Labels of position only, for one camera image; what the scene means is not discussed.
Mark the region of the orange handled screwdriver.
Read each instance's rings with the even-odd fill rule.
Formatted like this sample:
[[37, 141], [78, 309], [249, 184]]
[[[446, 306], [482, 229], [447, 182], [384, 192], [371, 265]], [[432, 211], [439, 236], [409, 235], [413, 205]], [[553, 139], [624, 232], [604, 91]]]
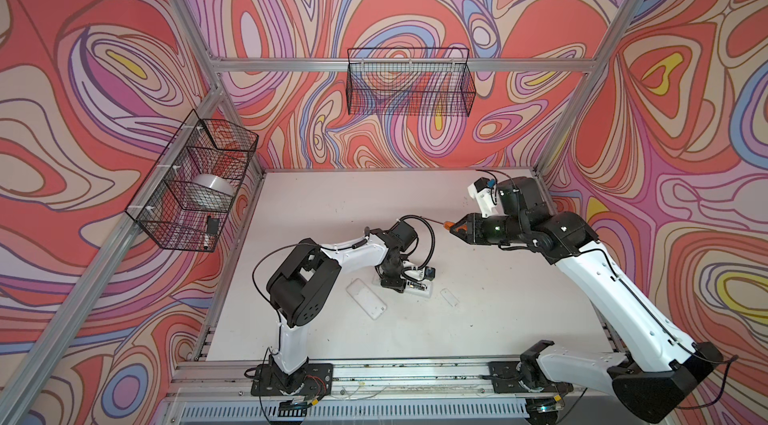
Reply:
[[440, 225], [446, 230], [450, 230], [455, 225], [455, 223], [451, 221], [442, 221], [442, 220], [437, 220], [437, 219], [433, 219], [425, 216], [422, 216], [422, 219], [429, 223]]

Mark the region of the white battery cover plate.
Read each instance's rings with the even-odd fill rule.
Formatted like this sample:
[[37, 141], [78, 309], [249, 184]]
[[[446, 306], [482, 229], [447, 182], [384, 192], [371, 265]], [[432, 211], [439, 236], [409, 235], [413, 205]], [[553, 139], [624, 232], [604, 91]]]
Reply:
[[361, 279], [352, 281], [346, 292], [371, 320], [377, 320], [387, 311], [387, 305]]

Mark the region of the white remote control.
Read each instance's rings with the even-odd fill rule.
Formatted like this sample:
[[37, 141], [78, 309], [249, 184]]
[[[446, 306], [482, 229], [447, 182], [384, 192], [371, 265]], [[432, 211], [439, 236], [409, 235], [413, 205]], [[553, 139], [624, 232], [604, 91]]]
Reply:
[[429, 281], [415, 282], [408, 279], [404, 280], [406, 281], [406, 288], [401, 294], [411, 294], [425, 299], [432, 296], [432, 284]]

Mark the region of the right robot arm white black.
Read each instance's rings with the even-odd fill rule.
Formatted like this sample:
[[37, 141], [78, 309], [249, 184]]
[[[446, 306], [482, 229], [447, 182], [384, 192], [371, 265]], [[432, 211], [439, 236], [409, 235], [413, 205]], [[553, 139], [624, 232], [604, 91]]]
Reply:
[[551, 213], [531, 177], [481, 177], [467, 188], [479, 210], [450, 233], [470, 245], [541, 255], [567, 276], [616, 331], [622, 352], [578, 351], [541, 340], [519, 357], [519, 385], [539, 391], [569, 383], [614, 396], [637, 418], [658, 424], [723, 363], [667, 318], [610, 256], [579, 214]]

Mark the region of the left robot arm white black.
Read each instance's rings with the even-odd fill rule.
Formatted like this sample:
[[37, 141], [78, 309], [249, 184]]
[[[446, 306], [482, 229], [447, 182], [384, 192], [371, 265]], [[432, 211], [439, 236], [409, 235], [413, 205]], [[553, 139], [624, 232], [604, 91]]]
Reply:
[[420, 265], [411, 261], [419, 235], [405, 216], [388, 229], [367, 228], [362, 237], [346, 242], [321, 244], [306, 238], [293, 245], [266, 285], [265, 298], [279, 316], [271, 368], [286, 378], [304, 371], [309, 360], [305, 327], [320, 314], [344, 273], [371, 268], [384, 289], [430, 295], [436, 240], [434, 230], [428, 232], [430, 248]]

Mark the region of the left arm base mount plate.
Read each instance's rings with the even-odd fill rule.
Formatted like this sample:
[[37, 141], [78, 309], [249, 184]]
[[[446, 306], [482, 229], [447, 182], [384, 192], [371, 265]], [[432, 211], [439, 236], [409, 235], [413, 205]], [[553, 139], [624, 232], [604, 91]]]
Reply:
[[283, 372], [272, 362], [244, 372], [244, 376], [251, 380], [250, 394], [255, 397], [323, 397], [332, 391], [333, 375], [331, 363], [313, 362], [300, 366], [292, 374]]

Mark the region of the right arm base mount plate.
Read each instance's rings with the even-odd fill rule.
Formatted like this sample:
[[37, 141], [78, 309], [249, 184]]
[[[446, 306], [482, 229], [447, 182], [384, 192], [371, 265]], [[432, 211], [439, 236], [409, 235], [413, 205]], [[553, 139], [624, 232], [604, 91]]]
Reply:
[[571, 384], [551, 381], [535, 366], [520, 361], [491, 361], [484, 378], [497, 394], [568, 394], [574, 390]]

